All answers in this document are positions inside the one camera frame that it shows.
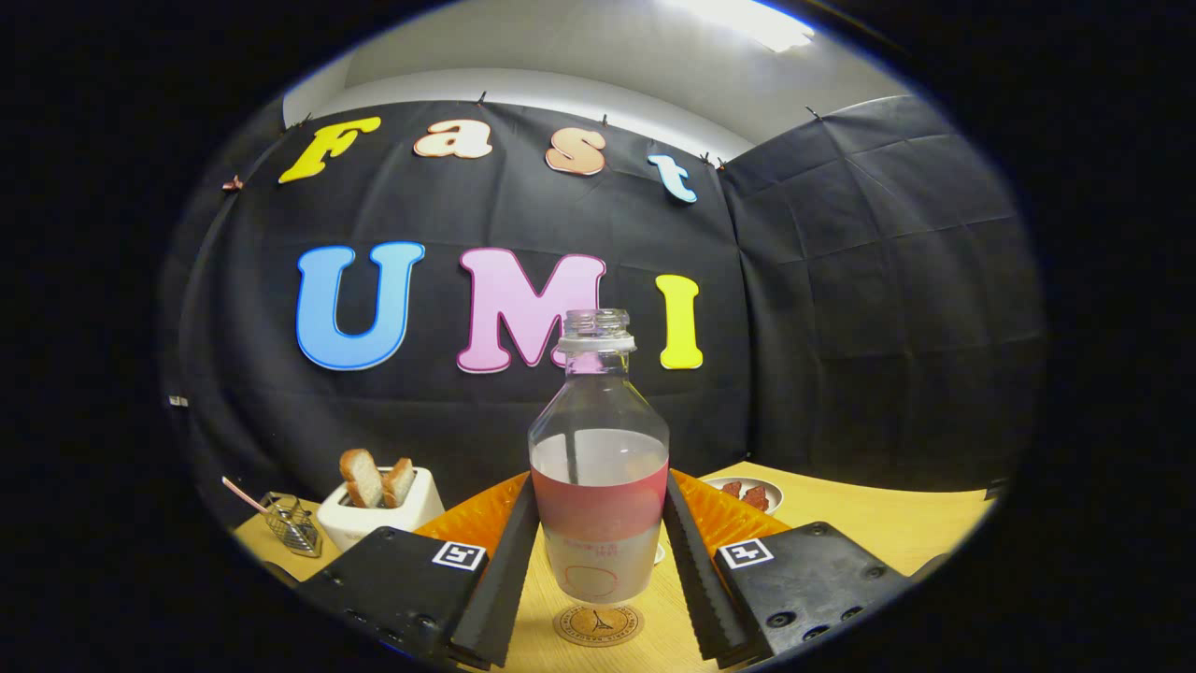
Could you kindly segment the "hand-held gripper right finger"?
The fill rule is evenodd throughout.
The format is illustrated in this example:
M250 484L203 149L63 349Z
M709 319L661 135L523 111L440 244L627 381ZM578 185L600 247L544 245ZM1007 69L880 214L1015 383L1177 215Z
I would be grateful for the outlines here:
M663 524L692 634L721 668L810 651L913 585L831 524L789 528L679 470L666 484Z

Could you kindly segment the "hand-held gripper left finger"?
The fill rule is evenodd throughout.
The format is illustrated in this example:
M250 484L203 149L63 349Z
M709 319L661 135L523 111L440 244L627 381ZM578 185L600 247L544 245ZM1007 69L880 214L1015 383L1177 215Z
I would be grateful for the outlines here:
M416 532L384 525L295 591L411 659L504 667L538 525L517 475Z

